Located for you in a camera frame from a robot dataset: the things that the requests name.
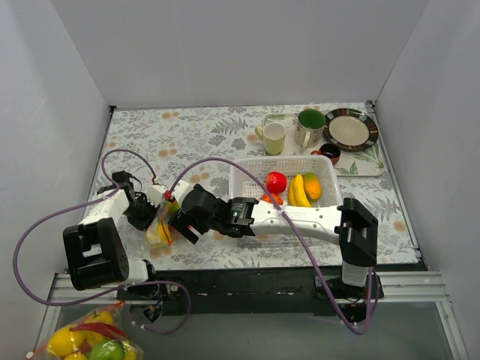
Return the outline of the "zip bag of fake fruit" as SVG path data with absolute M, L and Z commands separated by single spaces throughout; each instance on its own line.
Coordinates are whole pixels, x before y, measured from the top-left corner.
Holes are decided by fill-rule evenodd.
M 170 220 L 180 210 L 175 199 L 165 200 L 156 217 L 146 230 L 146 241 L 156 247 L 169 247 L 179 238 L 179 234 L 170 226 Z

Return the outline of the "fake orange pumpkin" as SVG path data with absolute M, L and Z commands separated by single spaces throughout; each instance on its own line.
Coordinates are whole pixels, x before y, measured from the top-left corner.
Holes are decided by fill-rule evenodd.
M 276 193 L 272 193 L 271 195 L 264 193 L 263 196 L 261 197 L 261 200 L 267 203 L 273 203 L 272 200 L 275 200 L 275 202 L 280 206 L 284 204 L 284 201 L 282 200 L 281 196 Z

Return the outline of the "fake red apple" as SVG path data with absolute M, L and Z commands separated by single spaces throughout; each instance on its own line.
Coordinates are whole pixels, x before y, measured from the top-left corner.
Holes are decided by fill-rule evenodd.
M 287 188 L 287 177 L 281 172 L 270 172 L 265 177 L 265 186 L 272 194 L 282 194 Z

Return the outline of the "fake banana bunch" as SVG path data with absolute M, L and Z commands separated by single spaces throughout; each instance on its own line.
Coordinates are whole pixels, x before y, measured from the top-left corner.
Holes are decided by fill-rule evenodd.
M 297 174 L 289 185 L 288 203 L 290 206 L 311 207 L 304 189 L 304 179 L 301 174 Z

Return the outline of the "fake mango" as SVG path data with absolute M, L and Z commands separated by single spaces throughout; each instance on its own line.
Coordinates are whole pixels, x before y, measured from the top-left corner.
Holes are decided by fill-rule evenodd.
M 304 192 L 311 203 L 314 203 L 322 196 L 322 185 L 317 176 L 308 172 L 303 175 L 304 180 Z

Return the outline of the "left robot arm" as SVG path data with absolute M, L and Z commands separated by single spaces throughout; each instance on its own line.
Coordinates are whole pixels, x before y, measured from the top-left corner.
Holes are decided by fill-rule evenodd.
M 161 207 L 166 188 L 149 185 L 135 191 L 134 177 L 125 171 L 112 174 L 113 183 L 97 191 L 98 203 L 82 221 L 63 232 L 68 270 L 76 290 L 89 290 L 107 284 L 133 284 L 141 299 L 153 299 L 159 281 L 148 260 L 128 258 L 117 224 L 121 217 L 135 229 L 145 231 Z

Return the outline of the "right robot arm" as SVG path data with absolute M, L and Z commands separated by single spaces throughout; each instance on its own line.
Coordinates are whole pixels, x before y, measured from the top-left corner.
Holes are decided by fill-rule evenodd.
M 224 201 L 201 185 L 177 187 L 171 193 L 180 209 L 169 225 L 191 243 L 210 230 L 231 238 L 301 235 L 339 245 L 342 256 L 340 291 L 348 298 L 367 288 L 368 272 L 377 264 L 377 218 L 357 199 L 341 205 L 280 209 L 250 197 Z

